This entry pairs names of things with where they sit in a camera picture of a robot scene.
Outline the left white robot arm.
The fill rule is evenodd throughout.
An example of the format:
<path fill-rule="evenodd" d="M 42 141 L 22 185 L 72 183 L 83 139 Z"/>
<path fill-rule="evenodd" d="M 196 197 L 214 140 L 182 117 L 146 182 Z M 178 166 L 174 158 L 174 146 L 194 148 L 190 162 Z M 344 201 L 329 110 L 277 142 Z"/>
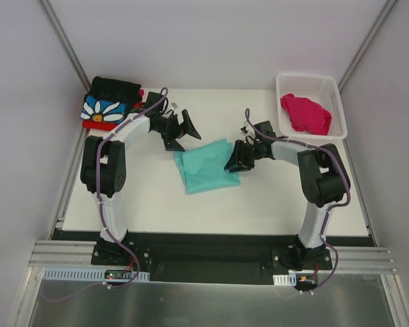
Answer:
<path fill-rule="evenodd" d="M 167 111 L 167 97 L 166 87 L 150 92 L 143 107 L 135 108 L 113 130 L 85 140 L 80 180 L 97 204 L 101 223 L 97 245 L 116 265 L 125 264 L 131 251 L 125 241 L 128 229 L 119 195 L 127 178 L 127 149 L 152 131 L 161 136 L 170 152 L 185 150 L 178 140 L 186 135 L 201 139 L 186 109 L 181 111 L 181 123 L 177 114 Z"/>

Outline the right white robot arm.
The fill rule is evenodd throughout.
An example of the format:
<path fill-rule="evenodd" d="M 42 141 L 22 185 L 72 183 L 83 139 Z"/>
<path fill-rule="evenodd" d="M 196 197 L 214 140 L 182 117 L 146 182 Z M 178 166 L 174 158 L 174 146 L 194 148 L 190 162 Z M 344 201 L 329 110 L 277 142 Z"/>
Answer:
<path fill-rule="evenodd" d="M 237 140 L 224 169 L 250 171 L 259 159 L 286 161 L 299 169 L 307 207 L 302 227 L 293 245 L 279 254 L 285 268 L 301 271 L 327 254 L 326 230 L 333 210 L 350 203 L 350 179 L 334 144 L 309 145 L 276 136 L 271 123 L 252 126 L 254 137 Z"/>

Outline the teal t shirt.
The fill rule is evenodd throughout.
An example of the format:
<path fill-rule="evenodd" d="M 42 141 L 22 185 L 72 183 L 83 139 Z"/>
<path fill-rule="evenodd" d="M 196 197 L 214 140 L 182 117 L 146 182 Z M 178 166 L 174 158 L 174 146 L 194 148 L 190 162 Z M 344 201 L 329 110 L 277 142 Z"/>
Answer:
<path fill-rule="evenodd" d="M 174 161 L 186 194 L 239 186 L 239 175 L 224 169 L 232 151 L 232 143 L 222 139 L 192 150 L 175 152 Z"/>

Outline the white plastic basket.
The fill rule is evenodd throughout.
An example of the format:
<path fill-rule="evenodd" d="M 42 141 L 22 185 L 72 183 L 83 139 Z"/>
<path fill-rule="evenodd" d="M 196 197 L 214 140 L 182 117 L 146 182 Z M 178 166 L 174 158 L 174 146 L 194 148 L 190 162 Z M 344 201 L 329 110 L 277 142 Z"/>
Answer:
<path fill-rule="evenodd" d="M 315 140 L 343 140 L 347 137 L 344 109 L 334 78 L 319 74 L 280 72 L 276 75 L 275 85 L 278 128 L 283 135 Z M 331 113 L 331 126 L 327 135 L 321 136 L 292 128 L 290 117 L 280 104 L 280 99 L 289 93 L 308 98 Z"/>

